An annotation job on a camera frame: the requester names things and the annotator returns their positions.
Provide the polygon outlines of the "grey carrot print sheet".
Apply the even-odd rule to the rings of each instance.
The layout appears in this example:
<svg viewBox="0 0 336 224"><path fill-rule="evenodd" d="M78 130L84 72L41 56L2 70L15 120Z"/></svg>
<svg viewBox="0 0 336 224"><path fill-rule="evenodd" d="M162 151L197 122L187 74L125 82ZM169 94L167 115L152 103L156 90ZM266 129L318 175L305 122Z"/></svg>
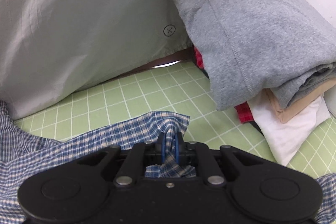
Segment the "grey carrot print sheet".
<svg viewBox="0 0 336 224"><path fill-rule="evenodd" d="M1 100L21 119L188 46L171 0L1 0Z"/></svg>

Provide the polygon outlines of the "red plaid garment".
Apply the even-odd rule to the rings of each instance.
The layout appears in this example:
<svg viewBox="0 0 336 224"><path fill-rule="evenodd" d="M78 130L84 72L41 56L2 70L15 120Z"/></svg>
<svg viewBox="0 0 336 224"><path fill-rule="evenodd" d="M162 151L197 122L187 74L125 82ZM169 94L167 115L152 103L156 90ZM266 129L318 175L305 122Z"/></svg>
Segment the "red plaid garment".
<svg viewBox="0 0 336 224"><path fill-rule="evenodd" d="M193 57L192 57L192 59L193 59L193 63L197 66L197 68L200 69L201 72L207 78L209 78L209 75L205 71L202 55L195 46L193 46ZM247 122L253 122L254 121L254 118L253 118L252 112L250 110L250 107L248 106L248 104L246 102L244 102L243 104L235 106L235 110L237 111L238 118L239 118L241 123L247 123Z"/></svg>

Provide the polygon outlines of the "grey folded sweatshirt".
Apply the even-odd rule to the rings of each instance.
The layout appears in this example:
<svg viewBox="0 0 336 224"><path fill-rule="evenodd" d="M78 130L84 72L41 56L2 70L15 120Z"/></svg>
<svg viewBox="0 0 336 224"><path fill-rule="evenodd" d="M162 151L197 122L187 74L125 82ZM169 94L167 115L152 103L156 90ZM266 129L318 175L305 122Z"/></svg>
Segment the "grey folded sweatshirt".
<svg viewBox="0 0 336 224"><path fill-rule="evenodd" d="M282 108L335 77L335 28L305 0L173 0L218 110L270 89Z"/></svg>

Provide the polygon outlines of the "beige folded garment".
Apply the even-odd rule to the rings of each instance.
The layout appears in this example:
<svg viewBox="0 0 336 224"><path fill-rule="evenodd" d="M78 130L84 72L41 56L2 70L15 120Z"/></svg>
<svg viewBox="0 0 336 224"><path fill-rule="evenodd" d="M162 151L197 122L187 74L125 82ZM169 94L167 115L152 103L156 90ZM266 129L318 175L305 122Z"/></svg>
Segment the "beige folded garment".
<svg viewBox="0 0 336 224"><path fill-rule="evenodd" d="M335 84L332 81L327 81L324 84L321 84L319 87L314 89L308 95L303 98L295 101L287 108L282 108L278 99L271 92L270 89L266 90L266 94L270 100L270 104L273 108L273 111L276 117L280 120L281 123L286 123L291 120L294 116L300 113L304 108L306 108L310 103L316 100L319 96L321 96L324 92L331 89Z"/></svg>

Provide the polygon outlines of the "white folded garment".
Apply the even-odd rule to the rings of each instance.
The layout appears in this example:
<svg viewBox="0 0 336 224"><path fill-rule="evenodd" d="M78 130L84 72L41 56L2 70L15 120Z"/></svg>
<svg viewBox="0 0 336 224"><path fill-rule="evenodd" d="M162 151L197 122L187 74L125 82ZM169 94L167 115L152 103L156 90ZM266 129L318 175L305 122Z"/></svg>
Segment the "white folded garment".
<svg viewBox="0 0 336 224"><path fill-rule="evenodd" d="M283 166L288 165L313 130L330 118L323 96L319 96L286 123L281 123L276 117L264 91L249 100L248 105L274 158Z"/></svg>

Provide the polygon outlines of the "blue plaid shirt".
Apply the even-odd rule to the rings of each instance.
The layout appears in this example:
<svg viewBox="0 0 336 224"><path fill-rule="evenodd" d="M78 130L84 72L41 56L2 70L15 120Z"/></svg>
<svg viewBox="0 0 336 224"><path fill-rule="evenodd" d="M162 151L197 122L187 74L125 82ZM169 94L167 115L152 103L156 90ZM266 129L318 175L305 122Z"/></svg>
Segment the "blue plaid shirt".
<svg viewBox="0 0 336 224"><path fill-rule="evenodd" d="M185 142L185 115L154 111L60 142L1 103L1 223L334 223L335 174L314 179L230 145ZM155 142L166 137L165 162Z"/></svg>

